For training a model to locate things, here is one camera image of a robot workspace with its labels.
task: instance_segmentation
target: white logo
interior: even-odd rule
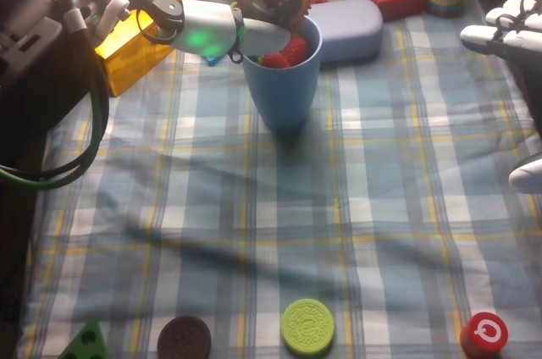
[[[495,330],[495,336],[488,336],[485,333],[484,327],[486,325],[489,325],[491,328]],[[497,324],[494,321],[491,321],[490,319],[483,319],[482,321],[480,321],[478,324],[478,329],[476,329],[474,333],[476,335],[479,335],[480,338],[482,338],[486,342],[489,342],[490,344],[494,344],[496,341],[498,341],[501,338],[501,334],[502,334],[501,327],[499,326],[499,324]]]

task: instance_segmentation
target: brown cookie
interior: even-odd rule
[[[174,318],[158,336],[159,359],[207,359],[210,352],[211,332],[200,318]]]

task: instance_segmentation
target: checkered cloth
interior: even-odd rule
[[[496,312],[505,358],[542,355],[542,204],[507,183],[542,149],[500,60],[464,49],[482,23],[385,25],[379,58],[325,64],[300,141],[274,140],[242,68],[174,52],[122,97],[83,179],[43,194],[19,357],[54,358],[97,319],[112,358],[156,358],[172,318],[202,318],[211,358],[292,357],[280,314],[316,298],[332,358],[459,358]],[[46,165],[89,140],[88,102]]]

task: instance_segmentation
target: green triangle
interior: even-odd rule
[[[58,359],[110,359],[98,321],[85,325]]]

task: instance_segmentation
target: red bottle cap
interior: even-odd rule
[[[479,312],[463,327],[460,341],[472,359],[489,359],[499,353],[508,341],[508,329],[495,314]]]

